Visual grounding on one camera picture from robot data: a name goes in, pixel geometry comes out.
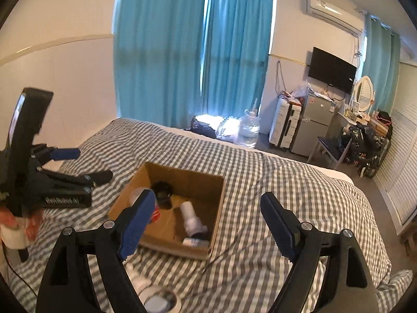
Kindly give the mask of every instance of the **air conditioner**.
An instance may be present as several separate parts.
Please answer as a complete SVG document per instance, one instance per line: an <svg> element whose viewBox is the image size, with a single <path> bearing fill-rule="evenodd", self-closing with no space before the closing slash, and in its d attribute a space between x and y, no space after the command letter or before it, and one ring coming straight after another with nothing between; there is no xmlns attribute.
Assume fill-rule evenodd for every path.
<svg viewBox="0 0 417 313"><path fill-rule="evenodd" d="M359 37L364 30L364 17L353 15L323 0L307 0L307 13Z"/></svg>

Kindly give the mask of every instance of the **paper box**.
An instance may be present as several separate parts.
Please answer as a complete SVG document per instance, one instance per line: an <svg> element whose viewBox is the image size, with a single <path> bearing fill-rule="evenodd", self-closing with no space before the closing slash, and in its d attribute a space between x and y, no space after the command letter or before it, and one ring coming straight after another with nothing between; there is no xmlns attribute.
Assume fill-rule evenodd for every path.
<svg viewBox="0 0 417 313"><path fill-rule="evenodd" d="M378 120L371 119L369 121L369 125L374 127L378 134L382 136L386 136L388 134L388 126Z"/></svg>
<svg viewBox="0 0 417 313"><path fill-rule="evenodd" d="M139 187L151 188L156 182L168 182L173 188L172 209L159 209L161 216L156 222L148 224L139 244L153 250L205 260L212 251L216 239L218 222L222 211L224 178L183 169L160 166L145 162L120 193L108 213L111 220L129 206L130 194ZM207 247L184 246L182 241L188 237L181 215L180 205L191 201L195 214L209 229L210 243Z"/></svg>

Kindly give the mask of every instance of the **blue curtain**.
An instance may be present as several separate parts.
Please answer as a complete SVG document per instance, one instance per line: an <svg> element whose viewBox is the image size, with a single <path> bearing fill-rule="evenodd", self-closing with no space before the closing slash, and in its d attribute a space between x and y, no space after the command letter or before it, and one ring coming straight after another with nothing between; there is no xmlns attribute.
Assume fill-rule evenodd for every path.
<svg viewBox="0 0 417 313"><path fill-rule="evenodd" d="M265 80L273 0L209 0L202 94L204 113L241 116Z"/></svg>
<svg viewBox="0 0 417 313"><path fill-rule="evenodd" d="M119 116L185 128L201 114L204 0L118 0L114 72Z"/></svg>
<svg viewBox="0 0 417 313"><path fill-rule="evenodd" d="M381 25L381 21L366 16L366 58L362 76L369 76L375 90L372 110L390 112L393 106L400 68L400 36Z"/></svg>

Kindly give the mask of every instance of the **metal screw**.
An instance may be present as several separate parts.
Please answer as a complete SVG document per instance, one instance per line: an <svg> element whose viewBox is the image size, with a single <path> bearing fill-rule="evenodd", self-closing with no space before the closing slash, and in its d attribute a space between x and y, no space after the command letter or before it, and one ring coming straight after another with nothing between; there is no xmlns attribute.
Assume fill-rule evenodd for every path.
<svg viewBox="0 0 417 313"><path fill-rule="evenodd" d="M343 230L343 235L348 238L351 238L353 237L353 232L351 230Z"/></svg>
<svg viewBox="0 0 417 313"><path fill-rule="evenodd" d="M303 222L301 224L301 228L305 231L311 231L313 229L313 225L309 222Z"/></svg>
<svg viewBox="0 0 417 313"><path fill-rule="evenodd" d="M65 227L62 230L62 234L64 234L64 235L70 235L71 233L72 233L72 227Z"/></svg>
<svg viewBox="0 0 417 313"><path fill-rule="evenodd" d="M112 220L108 220L108 221L106 221L104 224L103 224L103 227L105 228L105 229L110 229L110 228L113 228L114 227L114 221L112 221Z"/></svg>

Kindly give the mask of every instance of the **refrigerator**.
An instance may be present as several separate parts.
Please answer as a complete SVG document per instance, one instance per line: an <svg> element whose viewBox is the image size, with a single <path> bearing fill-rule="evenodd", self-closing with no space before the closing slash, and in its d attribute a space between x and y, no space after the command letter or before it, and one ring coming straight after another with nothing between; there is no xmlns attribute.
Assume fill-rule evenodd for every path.
<svg viewBox="0 0 417 313"><path fill-rule="evenodd" d="M309 157L318 136L326 136L334 115L335 104L314 94L308 94L304 101L295 139L290 151Z"/></svg>

